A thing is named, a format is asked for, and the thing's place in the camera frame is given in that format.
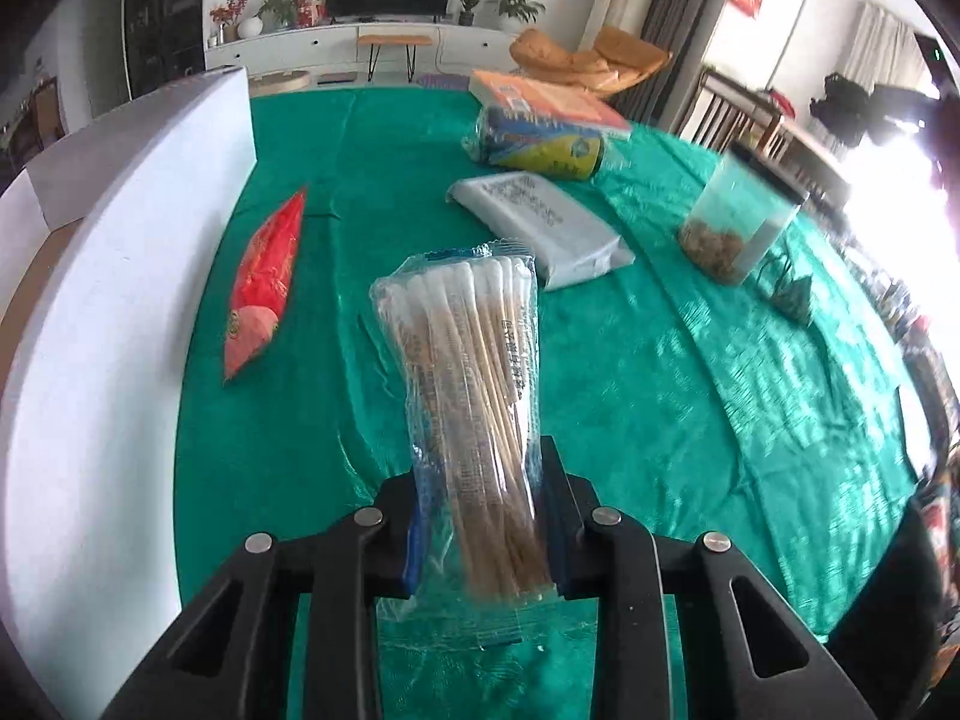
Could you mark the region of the cotton swab pack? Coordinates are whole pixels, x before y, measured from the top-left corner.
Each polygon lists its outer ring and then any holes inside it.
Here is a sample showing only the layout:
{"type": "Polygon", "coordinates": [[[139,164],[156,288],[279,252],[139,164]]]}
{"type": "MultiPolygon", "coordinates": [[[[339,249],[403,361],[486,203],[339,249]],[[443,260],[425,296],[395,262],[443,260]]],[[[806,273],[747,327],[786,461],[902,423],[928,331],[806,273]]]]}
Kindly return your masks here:
{"type": "Polygon", "coordinates": [[[418,608],[457,642],[523,637],[553,580],[542,502],[534,254],[516,241],[405,260],[371,288],[405,383],[418,608]]]}

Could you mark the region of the red flower vase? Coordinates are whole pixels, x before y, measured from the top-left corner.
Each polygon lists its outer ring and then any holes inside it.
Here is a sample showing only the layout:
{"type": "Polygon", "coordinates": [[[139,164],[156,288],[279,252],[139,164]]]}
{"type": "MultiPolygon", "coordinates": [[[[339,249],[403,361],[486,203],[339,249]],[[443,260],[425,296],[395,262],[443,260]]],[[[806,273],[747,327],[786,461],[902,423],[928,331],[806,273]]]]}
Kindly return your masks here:
{"type": "Polygon", "coordinates": [[[210,18],[217,28],[218,43],[231,43],[238,37],[239,21],[251,0],[224,0],[210,8],[210,18]]]}

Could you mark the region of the grey plastic mailer bag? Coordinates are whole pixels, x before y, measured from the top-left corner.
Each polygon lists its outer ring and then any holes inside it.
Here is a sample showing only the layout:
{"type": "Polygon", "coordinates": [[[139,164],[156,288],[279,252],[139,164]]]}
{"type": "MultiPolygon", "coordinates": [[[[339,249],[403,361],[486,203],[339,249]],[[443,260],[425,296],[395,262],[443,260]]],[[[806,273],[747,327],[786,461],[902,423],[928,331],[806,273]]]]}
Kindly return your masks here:
{"type": "Polygon", "coordinates": [[[449,197],[498,238],[530,250],[547,291],[595,280],[635,261],[618,232],[539,174],[464,179],[449,187],[449,197]]]}

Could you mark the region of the orange book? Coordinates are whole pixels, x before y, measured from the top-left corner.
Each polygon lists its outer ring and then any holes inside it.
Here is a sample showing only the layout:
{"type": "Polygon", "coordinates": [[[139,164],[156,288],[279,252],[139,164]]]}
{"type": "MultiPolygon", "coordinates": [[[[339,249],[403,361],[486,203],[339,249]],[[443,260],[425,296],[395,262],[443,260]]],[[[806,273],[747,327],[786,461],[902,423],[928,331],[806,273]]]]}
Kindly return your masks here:
{"type": "Polygon", "coordinates": [[[610,137],[628,138],[633,127],[622,114],[584,89],[537,82],[525,76],[474,70],[470,94],[483,107],[499,107],[521,114],[594,128],[610,137]]]}

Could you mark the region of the clear jar black lid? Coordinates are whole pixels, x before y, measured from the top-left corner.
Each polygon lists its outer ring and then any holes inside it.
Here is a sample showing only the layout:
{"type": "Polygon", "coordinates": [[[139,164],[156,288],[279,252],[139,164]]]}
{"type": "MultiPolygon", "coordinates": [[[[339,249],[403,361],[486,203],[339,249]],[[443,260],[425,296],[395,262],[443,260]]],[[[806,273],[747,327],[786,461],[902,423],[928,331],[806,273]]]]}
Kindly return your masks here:
{"type": "Polygon", "coordinates": [[[756,149],[734,142],[679,229],[688,260],[737,286],[793,222],[809,192],[756,149]]]}

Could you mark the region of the small potted plant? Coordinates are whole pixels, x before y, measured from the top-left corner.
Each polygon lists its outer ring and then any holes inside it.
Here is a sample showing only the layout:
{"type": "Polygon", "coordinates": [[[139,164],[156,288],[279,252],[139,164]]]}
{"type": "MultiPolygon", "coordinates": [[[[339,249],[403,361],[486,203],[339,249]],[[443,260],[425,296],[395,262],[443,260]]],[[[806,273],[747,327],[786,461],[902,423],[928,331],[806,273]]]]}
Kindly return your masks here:
{"type": "Polygon", "coordinates": [[[480,5],[480,0],[459,0],[457,24],[459,26],[472,26],[478,5],[480,5]]]}

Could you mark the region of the dark wooden chair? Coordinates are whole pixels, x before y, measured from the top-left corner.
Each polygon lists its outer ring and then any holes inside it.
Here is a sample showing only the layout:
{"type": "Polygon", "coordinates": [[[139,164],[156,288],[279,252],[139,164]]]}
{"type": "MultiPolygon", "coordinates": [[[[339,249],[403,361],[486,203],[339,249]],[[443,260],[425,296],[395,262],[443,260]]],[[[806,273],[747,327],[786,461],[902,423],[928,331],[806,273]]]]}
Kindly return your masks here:
{"type": "Polygon", "coordinates": [[[782,110],[768,94],[704,65],[672,133],[718,153],[734,142],[768,153],[782,121],[782,110]]]}

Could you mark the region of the green potted plant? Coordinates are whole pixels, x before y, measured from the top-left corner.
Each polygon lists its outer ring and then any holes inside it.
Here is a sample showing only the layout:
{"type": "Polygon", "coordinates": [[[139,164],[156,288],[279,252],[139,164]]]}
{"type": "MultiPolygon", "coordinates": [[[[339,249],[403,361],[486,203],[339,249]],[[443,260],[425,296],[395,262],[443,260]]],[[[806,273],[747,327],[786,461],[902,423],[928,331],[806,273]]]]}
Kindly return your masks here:
{"type": "Polygon", "coordinates": [[[496,11],[498,25],[503,31],[519,34],[530,28],[544,15],[545,7],[540,0],[487,0],[496,11]]]}

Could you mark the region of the white cardboard box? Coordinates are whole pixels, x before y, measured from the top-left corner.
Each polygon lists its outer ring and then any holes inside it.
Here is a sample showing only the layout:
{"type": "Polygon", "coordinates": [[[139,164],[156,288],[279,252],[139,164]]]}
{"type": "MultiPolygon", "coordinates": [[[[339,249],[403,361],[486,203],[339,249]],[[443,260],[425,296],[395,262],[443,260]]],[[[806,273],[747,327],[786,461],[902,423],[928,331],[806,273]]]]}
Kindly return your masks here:
{"type": "Polygon", "coordinates": [[[220,68],[101,115],[3,193],[5,293],[70,232],[2,392],[2,621],[64,717],[98,717],[181,609],[185,358],[256,161],[247,75],[220,68]]]}

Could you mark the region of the grey curtain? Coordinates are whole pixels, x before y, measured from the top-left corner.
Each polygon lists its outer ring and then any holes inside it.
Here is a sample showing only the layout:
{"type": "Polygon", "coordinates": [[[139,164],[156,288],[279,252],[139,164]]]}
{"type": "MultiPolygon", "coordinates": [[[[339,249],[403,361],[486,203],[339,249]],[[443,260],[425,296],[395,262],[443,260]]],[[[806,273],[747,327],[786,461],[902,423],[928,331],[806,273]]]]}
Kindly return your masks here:
{"type": "Polygon", "coordinates": [[[652,0],[641,37],[672,54],[669,64],[642,82],[630,119],[665,132],[679,120],[692,91],[709,36],[726,0],[652,0]]]}

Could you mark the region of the red snack packet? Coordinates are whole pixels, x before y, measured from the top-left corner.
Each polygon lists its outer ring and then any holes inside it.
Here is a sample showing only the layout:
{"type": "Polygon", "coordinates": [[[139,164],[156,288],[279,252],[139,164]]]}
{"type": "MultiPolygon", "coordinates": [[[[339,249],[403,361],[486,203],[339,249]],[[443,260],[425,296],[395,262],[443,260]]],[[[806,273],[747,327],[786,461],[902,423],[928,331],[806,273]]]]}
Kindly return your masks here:
{"type": "Polygon", "coordinates": [[[274,338],[285,314],[308,193],[293,193],[254,232],[229,294],[223,377],[232,379],[274,338]]]}

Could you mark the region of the orange lounge chair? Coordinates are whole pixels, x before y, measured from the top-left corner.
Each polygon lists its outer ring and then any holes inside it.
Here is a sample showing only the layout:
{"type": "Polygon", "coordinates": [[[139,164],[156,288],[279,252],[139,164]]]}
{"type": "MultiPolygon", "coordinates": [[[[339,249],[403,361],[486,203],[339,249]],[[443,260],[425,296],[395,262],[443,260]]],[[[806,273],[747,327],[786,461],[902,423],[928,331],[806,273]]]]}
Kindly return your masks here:
{"type": "Polygon", "coordinates": [[[544,32],[530,28],[509,46],[523,75],[539,82],[573,86],[612,98],[658,75],[672,54],[613,26],[602,26],[589,49],[568,52],[544,32]]]}

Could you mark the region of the dark glass display cabinet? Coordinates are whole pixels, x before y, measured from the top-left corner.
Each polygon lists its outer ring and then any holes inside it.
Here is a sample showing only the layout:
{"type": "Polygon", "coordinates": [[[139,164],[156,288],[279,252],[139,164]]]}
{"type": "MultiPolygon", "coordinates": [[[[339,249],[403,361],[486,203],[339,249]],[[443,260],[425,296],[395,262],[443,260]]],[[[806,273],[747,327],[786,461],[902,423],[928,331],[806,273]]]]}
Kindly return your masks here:
{"type": "Polygon", "coordinates": [[[125,75],[130,98],[202,73],[202,0],[124,0],[125,75]]]}

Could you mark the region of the blue patterned triangular pouch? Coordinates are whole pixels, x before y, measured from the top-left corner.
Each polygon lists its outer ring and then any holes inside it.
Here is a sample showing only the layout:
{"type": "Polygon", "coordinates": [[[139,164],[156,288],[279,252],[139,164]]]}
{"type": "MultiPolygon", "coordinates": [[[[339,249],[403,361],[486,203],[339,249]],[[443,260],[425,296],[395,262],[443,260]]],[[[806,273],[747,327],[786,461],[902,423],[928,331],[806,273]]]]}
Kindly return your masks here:
{"type": "Polygon", "coordinates": [[[758,270],[758,282],[771,273],[768,301],[773,309],[797,327],[807,328],[812,323],[812,277],[798,275],[793,259],[788,254],[766,254],[758,270]]]}

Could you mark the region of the blue yellow wrapped roll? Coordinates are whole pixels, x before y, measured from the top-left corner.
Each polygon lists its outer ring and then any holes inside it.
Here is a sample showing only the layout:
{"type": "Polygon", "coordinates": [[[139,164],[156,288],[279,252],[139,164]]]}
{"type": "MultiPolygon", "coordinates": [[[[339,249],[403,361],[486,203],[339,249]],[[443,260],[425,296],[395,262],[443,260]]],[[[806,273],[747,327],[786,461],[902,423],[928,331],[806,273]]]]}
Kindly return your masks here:
{"type": "Polygon", "coordinates": [[[587,181],[604,162],[607,142],[592,128],[522,110],[490,106],[462,142],[478,164],[587,181]]]}

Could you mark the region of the white tv cabinet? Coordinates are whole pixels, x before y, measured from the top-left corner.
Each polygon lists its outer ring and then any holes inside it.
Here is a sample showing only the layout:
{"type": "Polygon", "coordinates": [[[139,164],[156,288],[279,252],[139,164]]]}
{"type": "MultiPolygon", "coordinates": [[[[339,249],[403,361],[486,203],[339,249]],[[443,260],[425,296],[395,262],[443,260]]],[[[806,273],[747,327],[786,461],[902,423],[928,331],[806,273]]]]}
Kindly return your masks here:
{"type": "Polygon", "coordinates": [[[238,39],[205,51],[206,70],[244,67],[249,76],[309,71],[313,76],[354,73],[364,80],[430,73],[469,76],[474,70],[516,70],[514,37],[498,29],[451,23],[350,23],[285,29],[238,39]]]}

